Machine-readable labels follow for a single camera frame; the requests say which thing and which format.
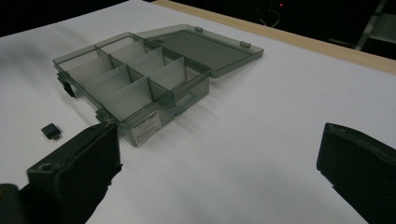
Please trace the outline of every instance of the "box lid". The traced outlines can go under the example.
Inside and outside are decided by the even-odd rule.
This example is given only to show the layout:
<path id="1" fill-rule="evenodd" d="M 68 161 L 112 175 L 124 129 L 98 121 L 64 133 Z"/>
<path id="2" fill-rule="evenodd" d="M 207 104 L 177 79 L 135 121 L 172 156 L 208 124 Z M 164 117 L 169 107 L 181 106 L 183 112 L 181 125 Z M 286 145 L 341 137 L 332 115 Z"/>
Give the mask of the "box lid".
<path id="1" fill-rule="evenodd" d="M 211 77 L 221 77 L 259 59 L 263 49 L 248 42 L 214 34 L 188 24 L 164 27 L 135 34 L 208 66 Z"/>

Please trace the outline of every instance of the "plastic organizer box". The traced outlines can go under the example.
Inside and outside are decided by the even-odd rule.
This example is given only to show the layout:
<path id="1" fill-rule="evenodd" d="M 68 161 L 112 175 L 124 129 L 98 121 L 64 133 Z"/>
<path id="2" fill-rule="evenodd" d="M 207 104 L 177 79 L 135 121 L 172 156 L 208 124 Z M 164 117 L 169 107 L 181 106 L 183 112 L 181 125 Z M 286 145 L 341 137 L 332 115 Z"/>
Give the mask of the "plastic organizer box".
<path id="1" fill-rule="evenodd" d="M 66 91 L 134 147 L 209 93 L 209 78 L 259 59 L 263 49 L 180 24 L 123 33 L 54 59 Z"/>

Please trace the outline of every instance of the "transparent lid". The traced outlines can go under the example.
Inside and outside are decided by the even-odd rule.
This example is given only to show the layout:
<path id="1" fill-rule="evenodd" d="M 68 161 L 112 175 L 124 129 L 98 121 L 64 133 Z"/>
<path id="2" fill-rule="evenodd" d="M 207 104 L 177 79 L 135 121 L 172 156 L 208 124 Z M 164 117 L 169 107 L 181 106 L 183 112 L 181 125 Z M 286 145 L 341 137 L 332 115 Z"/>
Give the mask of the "transparent lid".
<path id="1" fill-rule="evenodd" d="M 211 77 L 221 77 L 246 63 L 259 59 L 263 53 L 263 49 L 245 41 L 217 35 L 188 24 L 164 27 L 135 35 L 208 66 Z"/>

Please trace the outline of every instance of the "dark background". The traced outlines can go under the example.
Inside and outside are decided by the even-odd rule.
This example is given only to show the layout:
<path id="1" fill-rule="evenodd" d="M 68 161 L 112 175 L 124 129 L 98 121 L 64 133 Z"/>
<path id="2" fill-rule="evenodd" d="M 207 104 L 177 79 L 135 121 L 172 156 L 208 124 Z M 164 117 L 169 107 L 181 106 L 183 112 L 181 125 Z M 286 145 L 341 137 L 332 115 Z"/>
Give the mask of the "dark background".
<path id="1" fill-rule="evenodd" d="M 353 49 L 380 0 L 173 0 Z M 125 0 L 6 1 L 0 36 L 67 20 Z M 385 12 L 396 14 L 396 1 Z M 394 44 L 369 39 L 363 50 L 396 60 Z"/>

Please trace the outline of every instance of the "white tabletop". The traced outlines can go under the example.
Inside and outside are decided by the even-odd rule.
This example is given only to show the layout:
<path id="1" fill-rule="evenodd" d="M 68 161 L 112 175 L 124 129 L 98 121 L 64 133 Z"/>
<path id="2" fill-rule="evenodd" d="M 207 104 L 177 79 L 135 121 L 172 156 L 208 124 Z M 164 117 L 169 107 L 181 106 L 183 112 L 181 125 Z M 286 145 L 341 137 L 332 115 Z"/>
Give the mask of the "white tabletop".
<path id="1" fill-rule="evenodd" d="M 396 76 L 144 1 L 0 38 L 0 183 L 83 129 L 52 60 L 123 32 L 187 23 L 264 49 L 135 148 L 88 223 L 366 223 L 316 168 L 326 122 L 396 147 Z M 58 141 L 40 131 L 62 130 Z"/>

